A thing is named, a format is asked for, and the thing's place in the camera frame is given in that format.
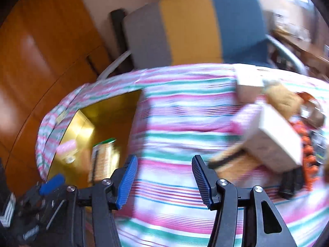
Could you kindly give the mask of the cracker pack green ends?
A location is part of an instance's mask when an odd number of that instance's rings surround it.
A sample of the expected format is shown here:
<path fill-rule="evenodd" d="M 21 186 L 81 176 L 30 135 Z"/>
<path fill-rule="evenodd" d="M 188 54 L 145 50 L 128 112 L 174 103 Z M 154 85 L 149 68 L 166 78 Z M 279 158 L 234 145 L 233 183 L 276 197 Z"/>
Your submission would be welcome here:
<path fill-rule="evenodd" d="M 115 145 L 116 139 L 102 141 L 92 148 L 91 168 L 88 183 L 95 185 L 105 178 L 110 178 L 119 167 L 120 152 Z"/>

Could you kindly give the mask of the gold maroon gift box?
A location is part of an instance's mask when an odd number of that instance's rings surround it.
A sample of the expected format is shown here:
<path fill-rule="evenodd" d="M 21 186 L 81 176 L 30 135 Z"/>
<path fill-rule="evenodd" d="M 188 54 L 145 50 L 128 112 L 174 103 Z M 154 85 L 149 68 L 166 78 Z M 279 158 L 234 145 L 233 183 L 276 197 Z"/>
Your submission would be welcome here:
<path fill-rule="evenodd" d="M 116 139 L 115 145 L 120 152 L 119 167 L 123 166 L 129 155 L 129 136 L 141 95 L 140 90 L 131 91 L 78 110 L 60 141 L 63 144 L 71 139 L 76 140 L 78 152 L 75 161 L 66 164 L 55 152 L 47 177 L 52 178 L 60 173 L 68 185 L 80 189 L 91 186 L 88 177 L 92 148 L 110 138 Z"/>

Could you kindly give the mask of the large white carton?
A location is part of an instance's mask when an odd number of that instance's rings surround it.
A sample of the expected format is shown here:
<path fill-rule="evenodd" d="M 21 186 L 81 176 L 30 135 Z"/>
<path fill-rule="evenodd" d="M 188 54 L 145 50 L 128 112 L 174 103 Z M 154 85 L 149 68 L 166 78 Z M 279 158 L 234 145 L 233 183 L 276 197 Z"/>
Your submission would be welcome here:
<path fill-rule="evenodd" d="M 243 149 L 276 173 L 302 165 L 301 137 L 271 105 L 264 104 L 243 136 Z"/>

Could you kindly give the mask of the orange plastic rack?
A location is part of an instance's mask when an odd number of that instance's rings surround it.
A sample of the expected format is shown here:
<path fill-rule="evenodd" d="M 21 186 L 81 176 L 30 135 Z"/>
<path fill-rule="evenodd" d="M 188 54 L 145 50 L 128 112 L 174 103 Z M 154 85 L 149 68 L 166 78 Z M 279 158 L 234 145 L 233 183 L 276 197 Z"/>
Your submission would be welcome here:
<path fill-rule="evenodd" d="M 302 141 L 302 171 L 307 191 L 313 190 L 313 184 L 320 178 L 317 176 L 319 166 L 316 165 L 315 151 L 306 125 L 301 121 L 290 122 L 292 128 L 301 137 Z"/>

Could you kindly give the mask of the black universal charger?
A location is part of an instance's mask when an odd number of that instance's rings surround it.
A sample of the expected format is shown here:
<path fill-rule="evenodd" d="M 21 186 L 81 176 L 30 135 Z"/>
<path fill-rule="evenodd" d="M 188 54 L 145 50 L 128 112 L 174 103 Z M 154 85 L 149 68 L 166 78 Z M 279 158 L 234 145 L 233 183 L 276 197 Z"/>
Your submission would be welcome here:
<path fill-rule="evenodd" d="M 311 138 L 314 156 L 317 163 L 325 164 L 327 160 L 327 145 L 325 137 L 315 130 L 310 131 L 309 136 Z"/>

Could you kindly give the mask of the small yellow sponge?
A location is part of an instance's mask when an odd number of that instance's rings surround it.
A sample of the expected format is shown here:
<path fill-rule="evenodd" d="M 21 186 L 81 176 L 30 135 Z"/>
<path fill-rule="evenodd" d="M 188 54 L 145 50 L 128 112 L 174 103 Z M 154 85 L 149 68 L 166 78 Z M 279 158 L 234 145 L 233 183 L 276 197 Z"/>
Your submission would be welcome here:
<path fill-rule="evenodd" d="M 288 90 L 282 84 L 268 86 L 264 94 L 266 102 L 286 120 L 295 115 L 303 104 L 303 99 L 298 94 Z"/>

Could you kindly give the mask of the pink hair roller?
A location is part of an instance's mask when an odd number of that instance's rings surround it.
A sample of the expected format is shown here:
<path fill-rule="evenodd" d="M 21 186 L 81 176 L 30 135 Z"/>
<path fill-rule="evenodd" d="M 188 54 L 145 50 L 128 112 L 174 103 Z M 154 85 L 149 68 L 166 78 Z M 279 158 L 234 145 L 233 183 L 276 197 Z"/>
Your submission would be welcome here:
<path fill-rule="evenodd" d="M 77 142 L 71 139 L 63 144 L 60 144 L 56 149 L 56 154 L 66 164 L 71 164 L 75 161 L 75 154 L 78 152 Z"/>

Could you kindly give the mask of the black clip tool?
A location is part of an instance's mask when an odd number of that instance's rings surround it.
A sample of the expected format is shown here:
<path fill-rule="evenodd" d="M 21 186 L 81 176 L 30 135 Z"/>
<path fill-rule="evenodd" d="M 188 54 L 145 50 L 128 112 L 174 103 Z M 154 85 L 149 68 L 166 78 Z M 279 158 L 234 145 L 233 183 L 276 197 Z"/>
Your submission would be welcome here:
<path fill-rule="evenodd" d="M 282 174 L 278 195 L 286 200 L 290 200 L 295 194 L 303 188 L 305 178 L 302 167 L 285 172 Z"/>

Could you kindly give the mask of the striped tablecloth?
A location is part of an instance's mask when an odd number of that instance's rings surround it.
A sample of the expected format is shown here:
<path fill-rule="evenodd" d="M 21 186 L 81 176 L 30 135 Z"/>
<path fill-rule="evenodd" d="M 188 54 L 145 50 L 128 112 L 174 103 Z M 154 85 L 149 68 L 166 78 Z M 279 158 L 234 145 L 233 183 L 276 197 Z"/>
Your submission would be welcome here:
<path fill-rule="evenodd" d="M 230 118 L 238 112 L 235 65 L 196 64 L 138 70 L 67 95 L 42 120 L 36 164 L 42 178 L 75 113 L 96 102 L 143 91 L 129 130 L 139 158 L 127 204 L 116 215 L 123 246 L 206 246 L 215 213 L 202 203 L 192 171 L 196 154 L 209 160 L 239 141 Z"/>

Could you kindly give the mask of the small white box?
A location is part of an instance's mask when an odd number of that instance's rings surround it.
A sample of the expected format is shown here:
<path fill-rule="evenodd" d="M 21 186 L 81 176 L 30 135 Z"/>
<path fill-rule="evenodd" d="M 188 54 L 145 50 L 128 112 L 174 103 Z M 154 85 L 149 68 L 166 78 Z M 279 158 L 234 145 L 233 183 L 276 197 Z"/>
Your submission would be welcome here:
<path fill-rule="evenodd" d="M 258 70 L 239 70 L 236 72 L 236 94 L 239 102 L 252 104 L 264 87 Z"/>

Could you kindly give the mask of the crumpled snack bag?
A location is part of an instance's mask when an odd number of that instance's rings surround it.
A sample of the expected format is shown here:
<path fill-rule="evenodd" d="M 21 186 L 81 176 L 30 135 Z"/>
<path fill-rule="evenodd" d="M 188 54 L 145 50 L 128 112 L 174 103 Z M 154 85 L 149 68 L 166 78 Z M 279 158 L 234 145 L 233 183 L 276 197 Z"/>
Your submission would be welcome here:
<path fill-rule="evenodd" d="M 326 116 L 319 101 L 307 92 L 297 94 L 303 99 L 301 118 L 311 127 L 320 129 L 324 125 Z"/>

